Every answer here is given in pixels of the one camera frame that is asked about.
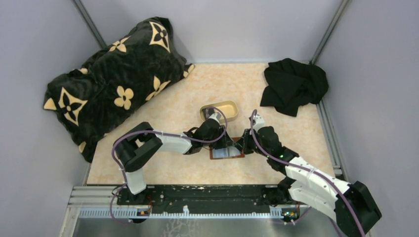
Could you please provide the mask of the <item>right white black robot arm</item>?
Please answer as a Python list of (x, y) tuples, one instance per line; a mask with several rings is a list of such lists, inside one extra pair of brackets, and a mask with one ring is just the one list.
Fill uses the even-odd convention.
[(246, 155), (265, 156), (271, 168), (285, 176), (278, 184), (280, 201), (308, 204), (331, 218), (346, 236), (363, 237), (382, 218), (366, 185), (360, 181), (351, 184), (316, 169), (283, 146), (273, 127), (245, 129), (239, 145)]

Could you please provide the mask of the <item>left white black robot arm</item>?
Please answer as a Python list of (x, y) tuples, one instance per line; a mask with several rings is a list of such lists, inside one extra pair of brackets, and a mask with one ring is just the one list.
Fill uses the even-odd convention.
[(148, 122), (142, 122), (114, 142), (111, 155), (122, 169), (128, 197), (136, 204), (148, 198), (143, 167), (157, 152), (176, 152), (191, 155), (203, 147), (213, 146), (227, 136), (227, 125), (209, 118), (200, 127), (183, 133), (157, 131)]

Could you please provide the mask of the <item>beige oval tray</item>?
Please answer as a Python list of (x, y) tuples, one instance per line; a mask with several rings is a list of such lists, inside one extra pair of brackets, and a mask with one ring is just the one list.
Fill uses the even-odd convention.
[(199, 114), (203, 121), (206, 121), (204, 119), (203, 112), (202, 112), (202, 110), (205, 108), (212, 108), (214, 110), (214, 113), (218, 113), (219, 111), (223, 112), (223, 114), (226, 117), (227, 122), (235, 120), (239, 113), (238, 106), (234, 101), (227, 100), (227, 101), (212, 103), (212, 104), (204, 105), (199, 109)]

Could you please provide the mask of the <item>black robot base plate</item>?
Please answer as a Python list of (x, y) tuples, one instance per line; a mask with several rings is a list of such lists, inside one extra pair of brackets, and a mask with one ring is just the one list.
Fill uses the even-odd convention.
[(181, 213), (185, 206), (191, 214), (259, 214), (297, 202), (277, 185), (151, 185), (136, 195), (122, 189), (117, 204), (145, 205), (153, 214)]

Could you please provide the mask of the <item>brown leather card holder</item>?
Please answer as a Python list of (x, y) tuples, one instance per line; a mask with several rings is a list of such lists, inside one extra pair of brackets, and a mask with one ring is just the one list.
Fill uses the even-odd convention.
[(235, 146), (240, 137), (223, 137), (213, 145), (209, 145), (210, 159), (244, 158), (245, 154)]

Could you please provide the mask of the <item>black card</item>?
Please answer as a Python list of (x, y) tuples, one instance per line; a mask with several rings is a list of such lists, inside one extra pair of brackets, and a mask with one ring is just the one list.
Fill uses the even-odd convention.
[(207, 120), (213, 113), (214, 110), (212, 108), (205, 108), (202, 110), (204, 119)]

